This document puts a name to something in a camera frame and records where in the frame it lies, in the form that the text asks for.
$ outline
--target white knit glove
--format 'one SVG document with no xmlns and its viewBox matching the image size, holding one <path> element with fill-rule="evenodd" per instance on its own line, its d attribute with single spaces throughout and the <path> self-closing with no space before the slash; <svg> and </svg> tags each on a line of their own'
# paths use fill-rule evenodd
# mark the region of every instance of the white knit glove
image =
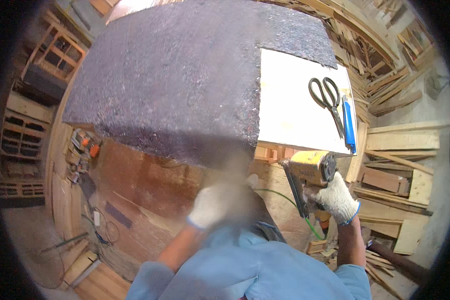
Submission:
<svg viewBox="0 0 450 300">
<path fill-rule="evenodd" d="M 220 183 L 200 190 L 187 217 L 190 224 L 208 229 L 228 216 L 236 215 L 238 203 L 245 201 L 243 187 Z"/>
<path fill-rule="evenodd" d="M 303 196 L 312 202 L 323 205 L 337 224 L 346 225 L 359 212 L 360 202 L 353 200 L 340 173 L 335 172 L 335 177 L 324 189 L 304 186 Z"/>
</svg>

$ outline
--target nail gun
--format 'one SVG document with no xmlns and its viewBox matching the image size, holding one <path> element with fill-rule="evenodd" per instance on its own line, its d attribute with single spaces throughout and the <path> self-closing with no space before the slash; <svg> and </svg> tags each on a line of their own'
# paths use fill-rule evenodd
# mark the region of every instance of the nail gun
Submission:
<svg viewBox="0 0 450 300">
<path fill-rule="evenodd" d="M 278 163 L 285 171 L 298 213 L 302 218 L 308 218 L 310 207 L 303 196 L 303 185 L 327 187 L 328 183 L 334 179 L 337 169 L 335 155 L 329 151 L 300 151 L 292 158 L 282 159 Z M 314 214 L 326 237 L 331 215 L 321 205 Z"/>
</svg>

